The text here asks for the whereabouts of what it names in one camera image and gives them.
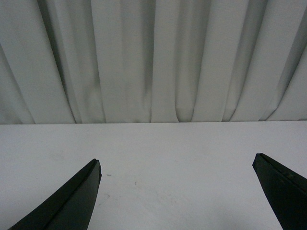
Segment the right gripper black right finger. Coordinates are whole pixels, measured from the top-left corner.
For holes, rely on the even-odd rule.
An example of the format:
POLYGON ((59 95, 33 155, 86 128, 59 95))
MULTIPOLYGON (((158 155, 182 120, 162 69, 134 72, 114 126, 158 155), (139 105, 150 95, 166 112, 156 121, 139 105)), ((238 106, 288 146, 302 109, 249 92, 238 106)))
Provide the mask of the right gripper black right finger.
POLYGON ((282 229, 305 230, 307 179, 263 153, 252 166, 282 229))

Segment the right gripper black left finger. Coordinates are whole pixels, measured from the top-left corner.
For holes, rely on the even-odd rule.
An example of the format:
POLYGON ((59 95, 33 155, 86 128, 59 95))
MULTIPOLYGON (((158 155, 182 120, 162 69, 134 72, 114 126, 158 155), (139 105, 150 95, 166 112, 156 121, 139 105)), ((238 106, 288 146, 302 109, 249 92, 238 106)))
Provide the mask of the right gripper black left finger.
POLYGON ((101 181, 101 165, 93 159, 11 230, 86 230, 101 181))

